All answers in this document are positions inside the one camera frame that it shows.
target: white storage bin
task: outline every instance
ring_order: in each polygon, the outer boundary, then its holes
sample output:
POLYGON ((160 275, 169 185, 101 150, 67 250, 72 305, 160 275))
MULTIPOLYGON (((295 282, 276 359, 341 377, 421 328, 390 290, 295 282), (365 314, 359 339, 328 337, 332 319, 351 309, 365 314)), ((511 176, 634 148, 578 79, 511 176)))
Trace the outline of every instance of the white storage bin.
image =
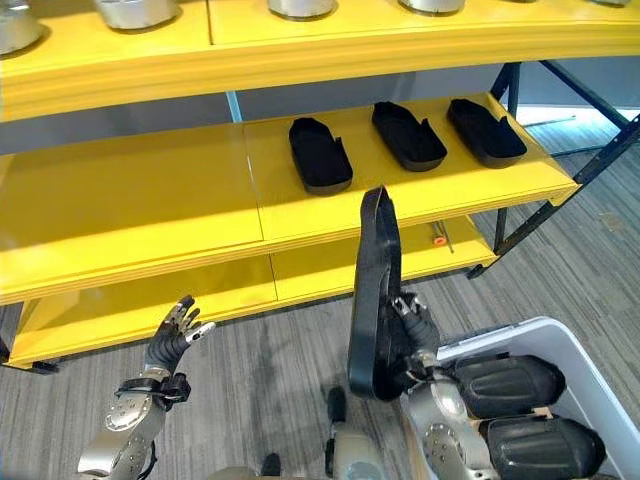
POLYGON ((640 479, 640 432, 578 339, 559 321, 537 317, 480 334, 441 347, 438 360, 501 352, 536 355, 557 365, 567 379, 567 389, 549 407, 551 412, 598 432, 607 447, 607 460, 600 473, 624 480, 640 479))

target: robot finger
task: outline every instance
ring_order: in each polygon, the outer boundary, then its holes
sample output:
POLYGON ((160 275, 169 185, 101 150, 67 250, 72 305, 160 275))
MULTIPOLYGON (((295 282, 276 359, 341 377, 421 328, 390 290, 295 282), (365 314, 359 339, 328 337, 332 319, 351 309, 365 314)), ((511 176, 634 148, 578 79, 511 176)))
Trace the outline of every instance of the robot finger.
POLYGON ((195 300, 191 295, 187 295, 176 303, 164 318, 164 322, 170 325, 180 326, 185 314, 189 311, 195 300))
POLYGON ((200 314, 199 308, 194 308, 189 315, 184 317, 184 319, 180 322, 178 328, 181 332, 185 333, 191 328, 191 323, 195 320, 195 318, 200 314))
POLYGON ((216 324, 214 322, 208 322, 205 324, 196 322, 195 324, 193 324, 193 326, 191 326, 191 328, 189 328, 189 330, 187 330, 184 338, 187 341, 187 343, 191 345, 196 340, 199 340, 200 338, 204 337, 207 333, 209 333, 214 328, 216 328, 216 324))

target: shelf unit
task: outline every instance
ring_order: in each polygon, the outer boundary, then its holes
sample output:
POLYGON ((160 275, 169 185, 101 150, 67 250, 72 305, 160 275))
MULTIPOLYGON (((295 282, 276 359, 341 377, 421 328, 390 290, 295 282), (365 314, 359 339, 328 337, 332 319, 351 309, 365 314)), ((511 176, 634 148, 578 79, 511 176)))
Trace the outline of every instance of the shelf unit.
MULTIPOLYGON (((401 229, 404 278, 495 259, 468 217, 446 221, 454 252, 436 247, 430 225, 401 229)), ((168 306, 194 295, 203 321, 223 321, 353 289, 358 239, 314 245, 27 302, 9 366, 119 343, 155 332, 168 306)))
POLYGON ((503 170, 482 167, 446 120, 450 99, 412 102, 449 150, 410 173, 374 131, 371 108, 314 115, 343 137, 353 185, 304 192, 287 143, 291 118, 115 138, 0 158, 0 305, 25 301, 0 362, 37 372, 43 360, 153 333, 190 291, 204 320, 345 293, 352 288, 363 193, 388 187, 406 278, 504 257, 640 137, 631 122, 546 58, 640 54, 640 3, 473 0, 451 16, 415 15, 395 0, 339 2, 318 22, 289 22, 255 0, 179 0, 174 21, 138 32, 104 25, 91 0, 32 0, 44 38, 2 62, 0 121, 236 89, 495 62, 497 117, 519 62, 542 64, 620 128, 572 179, 509 120, 528 147, 503 170), (507 208, 546 200, 505 238, 507 208), (493 251, 468 215, 498 209, 493 251), (430 243, 444 220, 454 253, 430 243))
MULTIPOLYGON (((489 94, 469 98, 508 116, 489 94)), ((490 265, 497 257, 469 214, 561 204, 578 185, 513 118, 527 154, 509 168, 483 167, 446 119, 450 100, 405 104, 429 118, 449 152, 421 173, 388 152, 372 107, 314 115, 343 138, 355 172, 330 197, 302 186, 288 143, 293 118, 1 158, 0 304, 27 301, 7 364, 147 337, 185 293, 203 320, 223 321, 349 292, 360 202, 381 183, 401 227, 405 278, 490 265), (453 253, 432 245, 436 220, 453 253)))
POLYGON ((318 22, 266 0, 182 0, 168 25, 109 29, 91 0, 31 0, 47 34, 2 58, 0 121, 108 105, 497 62, 637 55, 640 4, 473 0, 451 16, 348 0, 318 22))
MULTIPOLYGON (((487 94, 469 98, 508 115, 487 94)), ((316 115, 343 137, 355 172, 351 187, 331 197, 304 191, 288 143, 292 118, 2 157, 0 305, 355 238, 364 192, 383 183, 401 227, 537 200, 560 204, 576 190, 513 119, 527 154, 506 169, 484 168, 446 120, 449 101, 405 104, 429 118, 449 151, 424 173, 393 159, 371 124, 372 107, 316 115)))

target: silver pot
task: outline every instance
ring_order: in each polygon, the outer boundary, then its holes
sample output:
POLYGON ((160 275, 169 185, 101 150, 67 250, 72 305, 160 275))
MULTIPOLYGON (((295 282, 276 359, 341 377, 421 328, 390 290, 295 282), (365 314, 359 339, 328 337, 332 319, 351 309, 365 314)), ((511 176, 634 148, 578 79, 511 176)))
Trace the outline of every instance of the silver pot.
POLYGON ((0 55, 28 47, 44 31, 24 0, 0 0, 0 55))
POLYGON ((175 17, 175 0, 94 0, 105 23, 112 28, 134 30, 166 22, 175 17))
POLYGON ((596 3, 602 3, 604 5, 623 6, 629 3, 631 0, 593 0, 593 1, 596 3))
POLYGON ((268 0, 269 10, 292 20, 310 20, 336 8, 335 0, 268 0))
POLYGON ((464 0, 398 0, 410 10, 426 13, 453 13, 464 7, 464 0))

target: black metal frame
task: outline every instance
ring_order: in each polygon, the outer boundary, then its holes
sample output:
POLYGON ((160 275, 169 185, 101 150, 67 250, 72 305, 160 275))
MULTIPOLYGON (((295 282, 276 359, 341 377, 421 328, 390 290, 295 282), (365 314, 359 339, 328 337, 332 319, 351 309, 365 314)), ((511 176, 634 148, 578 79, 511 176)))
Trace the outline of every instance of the black metal frame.
MULTIPOLYGON (((640 139, 640 115, 633 120, 627 120, 606 100, 600 97, 593 90, 588 88, 558 62, 553 60, 541 60, 540 63, 551 73, 558 77, 564 84, 590 103, 600 113, 607 117, 620 132, 607 145, 605 145, 574 177, 573 180, 579 184, 579 188, 561 205, 553 205, 546 202, 533 215, 524 221, 522 225, 514 230, 506 239, 504 238, 505 224, 507 220, 507 208, 498 210, 496 220, 496 233, 494 239, 493 252, 498 255, 498 260, 509 253, 522 240, 527 238, 531 232, 542 225, 548 218, 556 213, 563 205, 580 193, 589 183, 595 180, 609 165, 615 162, 620 155, 626 152, 631 145, 640 139)), ((518 90, 520 86, 520 63, 507 63, 502 67, 496 79, 491 94, 500 100, 504 93, 509 90, 508 110, 515 116, 518 108, 518 90)), ((486 272, 489 267, 478 265, 468 274, 468 278, 476 278, 486 272)))

